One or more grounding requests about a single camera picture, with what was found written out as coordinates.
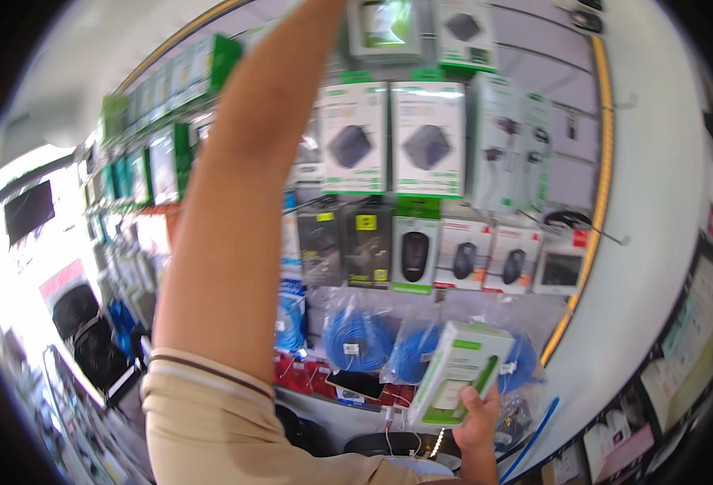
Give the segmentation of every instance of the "green and white box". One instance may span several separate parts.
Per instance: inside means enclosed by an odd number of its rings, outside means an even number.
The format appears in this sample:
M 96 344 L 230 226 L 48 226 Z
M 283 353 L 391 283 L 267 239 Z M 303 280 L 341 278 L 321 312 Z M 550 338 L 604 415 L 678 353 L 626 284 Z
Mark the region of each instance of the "green and white box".
M 438 0 L 437 61 L 440 68 L 497 72 L 497 50 L 485 0 Z
M 394 191 L 459 198 L 465 169 L 464 87 L 456 82 L 391 85 Z
M 413 426 L 457 428 L 468 411 L 459 398 L 465 386 L 485 397 L 512 350 L 506 330 L 482 322 L 448 321 L 408 411 Z
M 319 92 L 324 193 L 382 194 L 387 178 L 385 82 L 325 86 Z

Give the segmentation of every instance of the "adapter box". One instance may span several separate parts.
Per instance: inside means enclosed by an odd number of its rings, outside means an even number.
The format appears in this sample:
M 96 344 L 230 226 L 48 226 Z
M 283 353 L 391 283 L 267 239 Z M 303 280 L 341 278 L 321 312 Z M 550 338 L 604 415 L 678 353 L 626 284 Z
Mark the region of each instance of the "adapter box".
M 514 341 L 508 331 L 483 322 L 446 322 L 419 392 L 410 403 L 410 424 L 460 426 L 468 411 L 459 392 L 472 386 L 484 398 Z

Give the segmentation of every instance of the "hanging merchandise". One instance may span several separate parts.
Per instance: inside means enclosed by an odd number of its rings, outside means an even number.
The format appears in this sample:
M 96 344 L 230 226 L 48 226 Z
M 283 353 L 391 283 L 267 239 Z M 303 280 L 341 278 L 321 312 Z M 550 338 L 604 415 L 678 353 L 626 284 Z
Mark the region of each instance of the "hanging merchandise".
M 306 285 L 342 285 L 340 218 L 337 200 L 330 197 L 297 211 L 303 282 Z
M 324 86 L 322 114 L 324 193 L 386 191 L 388 92 L 366 72 L 343 74 L 346 84 Z
M 464 90 L 440 71 L 391 85 L 394 191 L 458 198 L 464 184 Z M 421 81 L 435 79 L 434 82 Z
M 185 123 L 172 124 L 151 136 L 149 162 L 155 204 L 184 198 L 192 167 L 190 155 L 189 128 Z
M 410 404 L 410 424 L 460 426 L 468 411 L 459 399 L 459 391 L 472 386 L 481 398 L 485 397 L 512 344 L 509 332 L 485 323 L 448 321 L 429 372 Z
M 532 286 L 532 273 L 540 255 L 543 233 L 535 229 L 499 227 L 483 290 L 524 294 Z
M 587 230 L 569 229 L 560 235 L 546 234 L 534 276 L 534 292 L 561 296 L 577 293 L 587 250 Z
M 394 345 L 383 298 L 358 288 L 333 291 L 324 318 L 322 341 L 332 365 L 352 372 L 370 372 L 383 367 Z
M 440 254 L 435 287 L 480 289 L 486 276 L 494 228 L 459 200 L 442 201 Z
M 497 71 L 497 50 L 489 7 L 483 0 L 435 2 L 437 60 L 440 68 Z
M 388 289 L 391 283 L 391 208 L 370 197 L 343 208 L 345 272 L 349 286 Z
M 349 0 L 349 51 L 360 61 L 414 62 L 421 58 L 414 0 Z
M 474 139 L 468 167 L 469 202 L 477 209 L 513 210 L 524 193 L 520 89 L 509 78 L 487 73 L 478 73 L 470 86 Z
M 391 289 L 429 295 L 439 249 L 440 201 L 400 197 L 394 213 Z

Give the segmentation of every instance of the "black computer mouse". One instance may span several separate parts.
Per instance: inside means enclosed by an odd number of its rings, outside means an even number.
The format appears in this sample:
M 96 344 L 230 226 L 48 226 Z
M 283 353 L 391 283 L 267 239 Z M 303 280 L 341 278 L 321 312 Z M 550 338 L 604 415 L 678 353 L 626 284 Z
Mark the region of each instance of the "black computer mouse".
M 462 243 L 456 248 L 453 258 L 453 275 L 456 279 L 465 279 L 475 269 L 475 251 L 478 248 L 472 243 Z
M 402 276 L 415 283 L 424 276 L 429 253 L 429 236 L 412 231 L 402 236 Z
M 526 251 L 523 249 L 510 251 L 507 261 L 505 261 L 505 268 L 502 269 L 502 281 L 505 282 L 505 285 L 512 285 L 521 276 L 525 260 Z

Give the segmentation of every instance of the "mouse packaging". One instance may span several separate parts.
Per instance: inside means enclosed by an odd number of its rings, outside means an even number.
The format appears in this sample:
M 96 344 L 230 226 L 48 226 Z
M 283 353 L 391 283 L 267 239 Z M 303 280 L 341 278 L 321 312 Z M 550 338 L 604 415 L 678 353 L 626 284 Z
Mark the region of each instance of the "mouse packaging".
M 532 287 L 543 233 L 538 229 L 497 227 L 483 285 L 485 292 L 523 295 Z
M 435 287 L 480 289 L 486 276 L 494 228 L 459 200 L 442 203 Z

